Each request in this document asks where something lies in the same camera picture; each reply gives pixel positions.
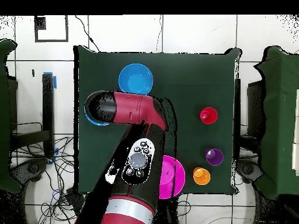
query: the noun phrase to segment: tile grout line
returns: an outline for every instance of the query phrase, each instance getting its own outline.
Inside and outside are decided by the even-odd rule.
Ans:
[[[164,15],[162,15],[162,53],[163,53]]]
[[[54,133],[53,135],[70,135],[70,136],[74,136],[74,133]]]
[[[234,217],[234,195],[231,196],[231,224],[232,224],[233,217]]]
[[[73,62],[74,60],[33,60],[33,59],[16,59],[16,60],[10,60],[8,59],[7,60],[8,62],[14,62],[14,61],[17,61],[17,62]]]
[[[238,41],[238,15],[236,16],[236,48],[237,48],[237,41]]]
[[[73,62],[74,60],[61,60],[61,59],[57,59],[57,60],[16,59],[16,60],[14,60],[14,59],[8,59],[6,61],[8,61],[8,62],[14,62],[14,61],[16,61],[16,62]],[[260,61],[239,61],[239,62],[250,62],[250,63],[255,63],[255,64],[260,63]]]
[[[16,16],[13,18],[13,28],[14,28],[14,35],[15,35],[15,43],[16,43]],[[16,78],[16,49],[15,49],[15,78]],[[18,134],[18,125],[16,125],[16,134]],[[16,150],[16,165],[18,166],[18,150]]]
[[[191,207],[232,207],[232,205],[190,205]],[[234,205],[234,207],[240,208],[255,208],[255,205]]]
[[[89,49],[89,15],[87,15],[87,33],[88,33],[88,49]]]

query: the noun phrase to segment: purple cup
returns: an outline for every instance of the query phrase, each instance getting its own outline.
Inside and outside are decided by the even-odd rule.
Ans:
[[[218,166],[223,161],[223,153],[219,149],[206,149],[206,159],[212,166]]]

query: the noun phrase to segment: pink bowl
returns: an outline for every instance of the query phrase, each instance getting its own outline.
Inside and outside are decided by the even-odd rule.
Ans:
[[[177,196],[181,192],[185,184],[185,170],[178,160],[171,156],[164,155],[162,162],[162,173],[160,178],[159,199],[165,200],[171,198],[174,178],[175,191],[173,193],[173,196]]]

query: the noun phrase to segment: red cup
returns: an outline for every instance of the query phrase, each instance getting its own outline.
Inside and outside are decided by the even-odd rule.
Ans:
[[[217,111],[212,107],[206,107],[202,109],[199,117],[204,124],[212,124],[217,120]]]

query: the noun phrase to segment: green cloth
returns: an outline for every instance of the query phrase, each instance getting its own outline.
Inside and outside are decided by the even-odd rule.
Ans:
[[[6,59],[9,53],[16,48],[12,40],[0,40],[0,190],[17,193],[20,185],[9,175],[11,164],[11,107],[9,104],[8,76],[6,72]]]
[[[299,55],[275,46],[266,50],[266,59],[257,65],[266,82],[266,132],[261,143],[261,167],[266,174],[256,186],[271,199],[299,194],[299,177],[292,169],[298,66]]]
[[[84,115],[84,102],[98,90],[117,90],[118,77],[128,64],[141,63],[153,74],[149,95],[169,99],[178,122],[177,159],[186,172],[183,193],[233,194],[231,186],[232,128],[235,60],[239,49],[210,54],[95,53],[78,47],[79,54],[79,191],[92,191],[109,162],[126,125],[96,126]],[[218,111],[218,120],[205,125],[199,119],[205,107]],[[173,140],[166,133],[165,155],[174,155]],[[206,148],[224,154],[219,166],[204,157]],[[211,174],[204,186],[193,181],[193,169],[201,166]]]

